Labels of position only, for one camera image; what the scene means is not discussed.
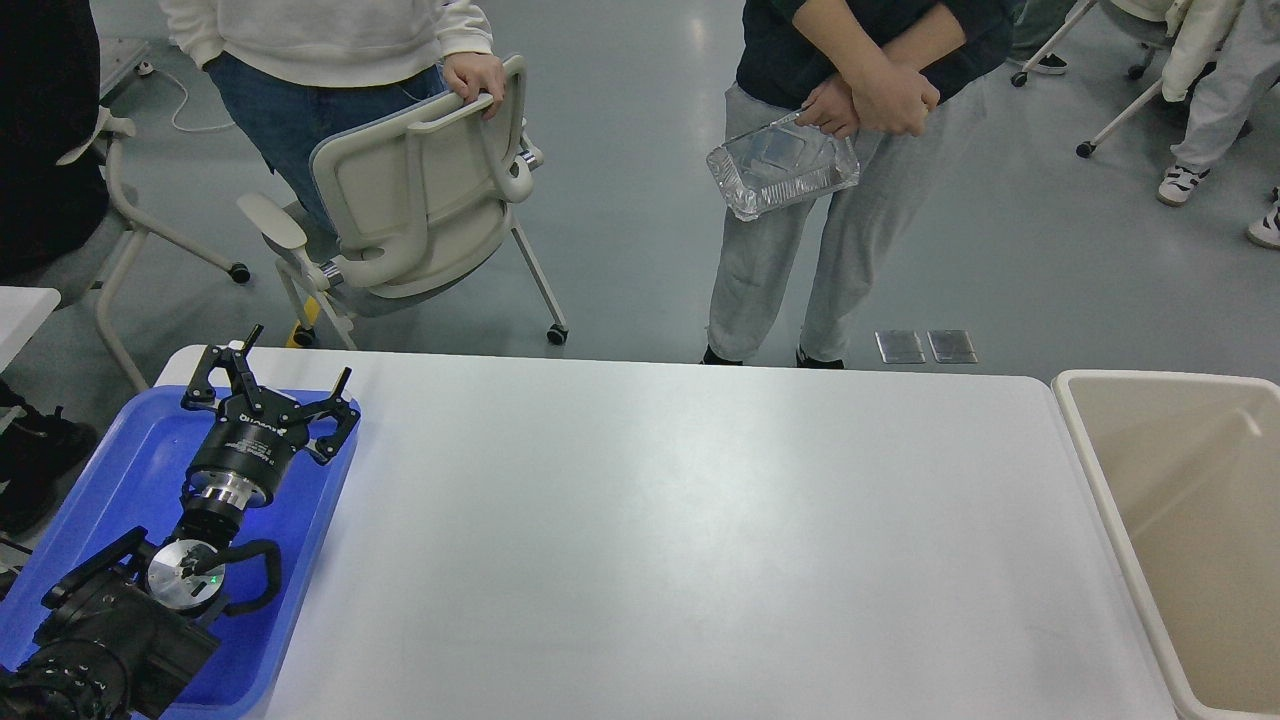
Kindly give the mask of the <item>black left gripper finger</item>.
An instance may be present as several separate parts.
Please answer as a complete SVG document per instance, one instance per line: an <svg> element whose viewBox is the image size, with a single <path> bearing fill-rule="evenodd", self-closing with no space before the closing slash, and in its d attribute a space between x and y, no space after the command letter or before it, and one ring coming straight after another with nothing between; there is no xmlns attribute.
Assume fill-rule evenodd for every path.
<svg viewBox="0 0 1280 720"><path fill-rule="evenodd" d="M352 369L344 368L333 391L325 398L306 404L296 411L296 425L302 428L306 441L303 450L320 466L328 465L342 451L361 419L360 410L352 407L344 397L351 374ZM314 438L310 434L310 425L314 421L326 419L335 421L335 429L329 436Z"/></svg>
<svg viewBox="0 0 1280 720"><path fill-rule="evenodd" d="M242 397L248 402L251 413L262 413L265 402L262 388L259 386L247 357L261 336L264 325L253 325L248 336L239 347L230 345L209 345L205 348L195 373L187 384L180 398L180 406L188 411L207 410L219 413L221 405L233 397ZM230 393L219 400L210 380L215 370L223 370L230 383Z"/></svg>

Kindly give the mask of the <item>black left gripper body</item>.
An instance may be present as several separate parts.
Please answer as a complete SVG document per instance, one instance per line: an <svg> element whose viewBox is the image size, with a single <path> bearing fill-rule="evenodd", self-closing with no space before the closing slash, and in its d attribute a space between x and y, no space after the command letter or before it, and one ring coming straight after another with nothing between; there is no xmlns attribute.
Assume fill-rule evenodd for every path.
<svg viewBox="0 0 1280 720"><path fill-rule="evenodd" d="M243 398L187 398L187 410L215 413L215 421L186 471L186 497L218 498L238 509L271 503L297 452L310 441L317 405L265 398L264 415Z"/></svg>

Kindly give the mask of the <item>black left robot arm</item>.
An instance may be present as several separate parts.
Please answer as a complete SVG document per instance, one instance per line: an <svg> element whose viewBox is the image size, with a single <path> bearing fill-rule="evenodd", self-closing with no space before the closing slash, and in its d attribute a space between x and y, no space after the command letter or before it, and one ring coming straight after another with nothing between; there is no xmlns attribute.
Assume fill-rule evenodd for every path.
<svg viewBox="0 0 1280 720"><path fill-rule="evenodd" d="M238 719L274 680L358 405L270 389L247 346L127 404L3 601L5 719Z"/></svg>

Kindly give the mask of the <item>hand on chair back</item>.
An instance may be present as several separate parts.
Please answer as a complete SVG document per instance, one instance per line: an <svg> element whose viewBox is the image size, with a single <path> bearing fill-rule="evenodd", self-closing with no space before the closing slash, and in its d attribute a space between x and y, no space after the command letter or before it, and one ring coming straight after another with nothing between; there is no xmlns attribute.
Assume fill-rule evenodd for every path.
<svg viewBox="0 0 1280 720"><path fill-rule="evenodd" d="M481 94L492 97L492 105L483 111L484 120L490 120L506 100L506 69L503 61L493 54L445 55L442 74L448 88L461 96L465 104L476 102Z"/></svg>

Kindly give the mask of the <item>hand holding clear container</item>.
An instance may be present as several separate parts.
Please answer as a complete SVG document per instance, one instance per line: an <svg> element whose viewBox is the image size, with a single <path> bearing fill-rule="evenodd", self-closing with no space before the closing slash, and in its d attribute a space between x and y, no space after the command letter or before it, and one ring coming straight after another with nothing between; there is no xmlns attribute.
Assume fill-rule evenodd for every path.
<svg viewBox="0 0 1280 720"><path fill-rule="evenodd" d="M852 91L841 74L832 74L810 92L795 124L840 140L858 132L860 117L854 106Z"/></svg>

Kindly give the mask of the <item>hand clasped over wrist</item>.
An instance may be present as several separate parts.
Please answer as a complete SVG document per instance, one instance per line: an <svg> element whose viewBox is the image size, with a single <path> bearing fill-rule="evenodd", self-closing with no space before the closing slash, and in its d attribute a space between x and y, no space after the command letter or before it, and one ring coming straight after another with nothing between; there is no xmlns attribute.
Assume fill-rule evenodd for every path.
<svg viewBox="0 0 1280 720"><path fill-rule="evenodd" d="M892 61L861 72L849 85L860 128L884 135L923 136L940 104L940 91L923 74Z"/></svg>

